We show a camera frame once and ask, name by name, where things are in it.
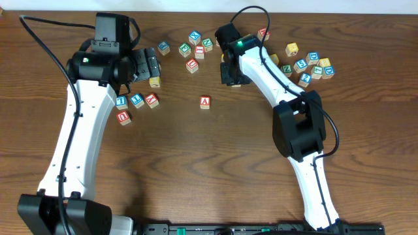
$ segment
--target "letter on block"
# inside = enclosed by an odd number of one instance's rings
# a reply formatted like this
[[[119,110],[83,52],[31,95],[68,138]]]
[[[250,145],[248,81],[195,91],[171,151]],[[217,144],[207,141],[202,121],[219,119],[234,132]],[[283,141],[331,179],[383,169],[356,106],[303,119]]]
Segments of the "letter on block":
[[[302,73],[302,76],[300,76],[299,85],[302,87],[307,87],[309,83],[311,82],[311,76],[307,73]]]
[[[160,42],[158,44],[158,50],[162,55],[167,55],[170,52],[170,46],[167,42]]]
[[[193,45],[197,45],[201,41],[201,34],[194,30],[189,35],[189,42],[191,42]]]
[[[329,79],[329,78],[332,78],[334,74],[335,74],[334,66],[328,66],[324,68],[324,74],[322,75],[322,78]]]
[[[150,78],[151,87],[160,87],[160,85],[161,85],[161,80],[159,79],[159,76]]]
[[[210,39],[203,39],[202,45],[204,46],[204,51],[209,52],[214,48],[214,44]]]
[[[126,111],[123,111],[122,113],[117,114],[119,123],[122,125],[126,125],[131,122],[131,118],[129,118],[129,114]]]
[[[210,97],[201,97],[201,109],[210,108]]]
[[[203,46],[196,46],[195,47],[195,58],[196,59],[204,59],[204,47]]]
[[[259,40],[262,40],[263,37],[264,37],[264,34],[266,34],[266,29],[260,29],[258,31],[258,33],[257,33],[257,38]],[[267,35],[266,35],[266,39],[265,40],[268,40],[269,37],[270,37],[270,32],[267,32]]]
[[[296,61],[293,68],[297,73],[300,73],[305,71],[306,68],[308,68],[308,64],[305,59],[299,59],[298,61]]]
[[[133,103],[133,105],[135,105],[136,108],[139,108],[145,104],[144,100],[138,93],[131,97],[131,102]]]
[[[311,70],[311,75],[313,79],[320,79],[322,77],[322,67],[319,66],[313,66]]]
[[[275,65],[279,65],[279,57],[276,54],[270,55],[270,59],[273,61]]]
[[[286,77],[290,77],[292,75],[292,66],[290,65],[283,65],[281,67],[281,71],[284,73]]]
[[[294,43],[290,43],[286,46],[286,54],[287,56],[294,56],[298,53],[299,48],[298,45]]]
[[[319,54],[318,52],[309,52],[306,56],[306,62],[308,62],[308,65],[316,65],[319,61]]]
[[[187,43],[183,43],[178,47],[178,51],[183,57],[187,57],[191,53],[191,47]]]
[[[329,66],[331,66],[331,62],[329,61],[328,58],[324,58],[324,59],[320,59],[318,61],[318,64],[317,65],[318,66],[321,66],[321,67],[329,67]]]
[[[150,106],[150,108],[154,108],[155,106],[159,104],[158,99],[154,94],[151,94],[145,97],[145,101]]]
[[[195,59],[191,59],[185,64],[185,67],[190,73],[194,73],[199,69],[199,64]]]
[[[126,102],[126,98],[124,96],[116,98],[116,108],[118,108],[118,110],[124,110],[128,108],[128,103]]]

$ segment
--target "alphabet block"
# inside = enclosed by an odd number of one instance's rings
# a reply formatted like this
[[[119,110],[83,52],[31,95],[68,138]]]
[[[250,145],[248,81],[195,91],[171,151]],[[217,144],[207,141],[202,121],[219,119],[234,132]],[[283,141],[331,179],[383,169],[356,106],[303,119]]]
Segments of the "alphabet block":
[[[204,46],[204,51],[209,52],[214,48],[214,44],[210,39],[203,39],[202,45]]]
[[[195,47],[195,58],[196,59],[204,59],[204,47],[203,46],[196,46]]]
[[[183,43],[178,47],[178,51],[183,57],[187,57],[191,53],[191,47],[187,43]]]
[[[122,125],[126,125],[131,122],[131,118],[129,118],[129,114],[126,111],[123,111],[122,113],[117,114],[119,123]]]
[[[197,45],[201,41],[201,34],[197,32],[196,30],[193,30],[193,32],[189,35],[189,42],[191,42],[193,45]]]
[[[170,46],[167,42],[160,42],[158,44],[158,50],[162,55],[167,55],[170,52]]]
[[[150,78],[150,86],[151,87],[160,87],[161,80],[159,79],[159,76]]]
[[[190,73],[194,73],[199,69],[199,64],[195,59],[191,59],[185,64],[185,67]]]
[[[131,97],[131,102],[135,105],[135,108],[140,108],[145,104],[144,100],[138,93]]]
[[[158,99],[154,94],[151,94],[145,97],[145,101],[150,106],[150,108],[154,108],[155,106],[159,104]]]
[[[210,97],[201,97],[201,109],[210,108]]]
[[[318,52],[309,52],[306,56],[306,62],[308,62],[308,65],[316,65],[319,61],[319,54]]]
[[[300,76],[299,85],[302,87],[307,87],[309,83],[311,82],[311,76],[307,73],[302,73],[302,76]]]
[[[292,75],[292,66],[290,65],[283,65],[281,67],[281,71],[284,73],[286,77],[290,77]]]
[[[322,75],[322,78],[329,79],[329,78],[332,78],[334,74],[335,74],[334,66],[328,66],[324,68],[324,74]]]
[[[266,34],[266,29],[260,29],[258,31],[258,33],[257,33],[257,38],[259,40],[262,40],[263,37],[264,37],[264,34]],[[266,39],[265,40],[268,40],[269,37],[270,37],[270,32],[267,32],[267,35],[266,35]]]
[[[270,55],[270,59],[273,61],[275,65],[279,65],[279,57],[276,54]]]
[[[319,66],[313,66],[311,75],[313,79],[320,79],[322,77],[323,68]]]
[[[126,98],[124,96],[116,98],[116,108],[118,108],[118,110],[124,110],[128,108],[128,103],[126,102]]]
[[[298,53],[299,48],[298,45],[294,43],[290,43],[286,46],[286,54],[287,56],[294,56]]]
[[[328,58],[323,58],[318,61],[317,65],[321,67],[329,67],[331,66],[331,62],[329,61]]]
[[[296,61],[295,65],[293,65],[294,70],[297,73],[305,71],[306,68],[308,68],[308,64],[305,59],[299,59]]]

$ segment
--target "white wall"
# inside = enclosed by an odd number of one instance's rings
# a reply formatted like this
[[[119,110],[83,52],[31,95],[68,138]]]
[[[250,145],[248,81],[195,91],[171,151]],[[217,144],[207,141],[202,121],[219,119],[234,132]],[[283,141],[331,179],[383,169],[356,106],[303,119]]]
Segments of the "white wall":
[[[5,10],[236,12],[249,5],[269,12],[418,14],[418,0],[0,0]]]

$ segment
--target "brown wood surface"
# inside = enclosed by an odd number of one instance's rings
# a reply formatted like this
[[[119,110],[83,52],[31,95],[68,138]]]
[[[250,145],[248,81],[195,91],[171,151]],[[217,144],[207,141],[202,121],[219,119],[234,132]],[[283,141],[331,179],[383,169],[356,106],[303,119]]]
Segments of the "brown wood surface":
[[[4,12],[0,17],[0,234],[28,234],[16,212],[20,194],[36,193],[54,153],[67,84],[57,66],[18,20],[28,14],[62,22],[95,23],[94,12]],[[297,179],[271,137],[271,107],[254,84],[221,84],[221,50],[190,74],[178,46],[192,30],[214,41],[233,14],[127,12],[138,22],[139,47],[166,40],[160,105],[129,110],[121,126],[113,109],[97,165],[95,200],[116,214],[172,223],[277,223],[303,219]],[[266,23],[262,14],[236,19],[243,35]],[[94,32],[30,22],[66,63]],[[287,57],[287,43],[297,56]],[[272,14],[268,51],[280,65],[318,51],[336,69],[315,81],[336,122],[341,146],[325,160],[335,208],[350,223],[382,223],[387,234],[418,234],[418,17]],[[296,74],[292,80],[297,82]],[[210,110],[199,97],[212,97]],[[333,147],[327,126],[325,150]]]

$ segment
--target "wooden table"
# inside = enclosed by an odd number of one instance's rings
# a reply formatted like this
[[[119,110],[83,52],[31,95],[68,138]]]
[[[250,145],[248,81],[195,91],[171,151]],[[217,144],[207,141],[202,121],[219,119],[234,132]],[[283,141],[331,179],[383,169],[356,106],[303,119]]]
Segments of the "wooden table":
[[[4,12],[0,18],[0,233],[28,234],[16,213],[20,194],[36,193],[54,153],[67,84],[29,36],[18,16],[82,24],[94,12]],[[160,105],[136,110],[121,126],[113,109],[97,164],[95,200],[113,213],[172,223],[277,223],[303,219],[297,179],[271,137],[272,109],[254,84],[221,84],[221,50],[190,74],[178,46],[192,30],[214,41],[233,14],[128,12],[138,22],[139,47],[166,40],[161,89],[147,82],[133,92],[158,94]],[[293,64],[318,51],[336,69],[309,85],[336,122],[341,146],[325,160],[340,218],[382,223],[387,234],[418,233],[418,17],[345,14],[272,14],[268,51]],[[265,26],[262,14],[236,19],[241,34]],[[66,63],[94,32],[30,23]],[[287,57],[287,43],[297,56]],[[294,73],[292,81],[297,82]],[[210,110],[199,97],[210,95]],[[327,124],[325,151],[334,145]]]

